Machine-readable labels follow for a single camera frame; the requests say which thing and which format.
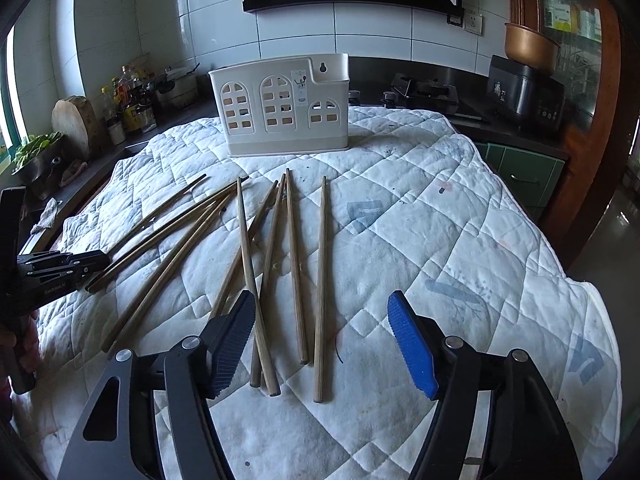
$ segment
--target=wall socket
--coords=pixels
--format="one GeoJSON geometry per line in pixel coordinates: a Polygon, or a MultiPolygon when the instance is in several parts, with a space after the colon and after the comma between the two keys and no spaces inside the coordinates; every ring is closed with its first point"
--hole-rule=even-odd
{"type": "Polygon", "coordinates": [[[465,9],[465,20],[463,23],[463,28],[467,32],[472,32],[474,34],[479,34],[482,36],[482,14],[476,14],[471,10],[465,9]]]}

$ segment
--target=glass cabinet door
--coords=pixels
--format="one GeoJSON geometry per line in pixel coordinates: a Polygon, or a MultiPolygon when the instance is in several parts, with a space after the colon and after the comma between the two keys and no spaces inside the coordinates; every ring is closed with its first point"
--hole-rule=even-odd
{"type": "Polygon", "coordinates": [[[560,45],[553,78],[565,88],[565,118],[586,133],[593,121],[602,64],[597,0],[542,0],[540,33],[560,45]]]}

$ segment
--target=leafy green vegetable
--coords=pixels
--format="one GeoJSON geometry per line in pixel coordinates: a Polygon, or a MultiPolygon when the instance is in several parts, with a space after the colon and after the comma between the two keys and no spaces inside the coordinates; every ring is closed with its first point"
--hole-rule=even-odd
{"type": "Polygon", "coordinates": [[[42,136],[30,135],[26,140],[23,140],[22,145],[15,150],[14,162],[15,170],[17,173],[21,170],[27,162],[33,157],[37,156],[47,146],[52,145],[56,140],[62,138],[62,133],[53,132],[42,136]]]}

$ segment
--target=copper pot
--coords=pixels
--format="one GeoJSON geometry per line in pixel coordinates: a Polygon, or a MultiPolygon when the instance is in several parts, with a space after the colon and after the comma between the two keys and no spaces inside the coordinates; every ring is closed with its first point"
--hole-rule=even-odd
{"type": "Polygon", "coordinates": [[[531,28],[505,23],[504,53],[511,60],[552,75],[558,62],[560,46],[531,28]]]}

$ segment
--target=floor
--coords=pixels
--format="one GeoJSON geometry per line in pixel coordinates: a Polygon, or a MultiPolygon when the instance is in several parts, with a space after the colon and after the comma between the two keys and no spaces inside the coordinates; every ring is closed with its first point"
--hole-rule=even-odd
{"type": "Polygon", "coordinates": [[[609,311],[622,363],[622,420],[640,408],[640,210],[619,188],[569,268],[569,277],[595,285],[609,311]]]}

